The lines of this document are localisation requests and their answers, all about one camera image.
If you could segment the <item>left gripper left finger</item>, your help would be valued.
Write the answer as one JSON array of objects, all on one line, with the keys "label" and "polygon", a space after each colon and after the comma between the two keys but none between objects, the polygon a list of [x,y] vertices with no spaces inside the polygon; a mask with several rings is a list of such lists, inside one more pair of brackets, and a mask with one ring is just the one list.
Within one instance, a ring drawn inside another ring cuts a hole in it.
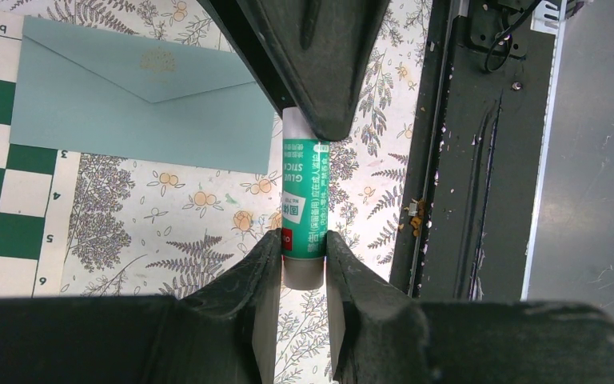
[{"label": "left gripper left finger", "polygon": [[191,295],[0,298],[0,383],[271,383],[278,230]]}]

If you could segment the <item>grey-blue envelope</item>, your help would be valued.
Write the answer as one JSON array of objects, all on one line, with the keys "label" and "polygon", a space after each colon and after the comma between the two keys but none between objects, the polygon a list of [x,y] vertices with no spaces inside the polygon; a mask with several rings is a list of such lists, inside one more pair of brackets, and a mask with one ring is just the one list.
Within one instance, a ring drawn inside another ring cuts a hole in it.
[{"label": "grey-blue envelope", "polygon": [[273,117],[234,53],[23,23],[13,144],[264,174]]}]

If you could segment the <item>small green white peg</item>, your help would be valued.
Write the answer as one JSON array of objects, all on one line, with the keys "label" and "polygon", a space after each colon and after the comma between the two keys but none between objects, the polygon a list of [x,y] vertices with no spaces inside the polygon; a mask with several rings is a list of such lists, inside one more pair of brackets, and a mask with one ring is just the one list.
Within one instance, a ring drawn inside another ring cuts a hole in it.
[{"label": "small green white peg", "polygon": [[324,284],[329,217],[330,145],[297,107],[282,111],[281,246],[284,283],[293,290]]}]

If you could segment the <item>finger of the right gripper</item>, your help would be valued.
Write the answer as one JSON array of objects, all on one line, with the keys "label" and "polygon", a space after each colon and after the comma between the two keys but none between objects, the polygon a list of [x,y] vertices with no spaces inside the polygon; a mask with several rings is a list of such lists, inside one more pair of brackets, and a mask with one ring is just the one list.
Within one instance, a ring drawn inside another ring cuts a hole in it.
[{"label": "finger of the right gripper", "polygon": [[298,107],[321,140],[349,136],[384,0],[209,0],[202,8],[276,112]]}]

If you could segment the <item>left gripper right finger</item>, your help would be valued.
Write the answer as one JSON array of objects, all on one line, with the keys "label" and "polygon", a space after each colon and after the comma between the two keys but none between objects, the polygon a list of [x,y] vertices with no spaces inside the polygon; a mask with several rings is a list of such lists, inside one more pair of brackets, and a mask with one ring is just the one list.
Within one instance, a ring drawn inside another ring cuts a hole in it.
[{"label": "left gripper right finger", "polygon": [[614,383],[614,321],[577,302],[424,302],[325,236],[339,383]]}]

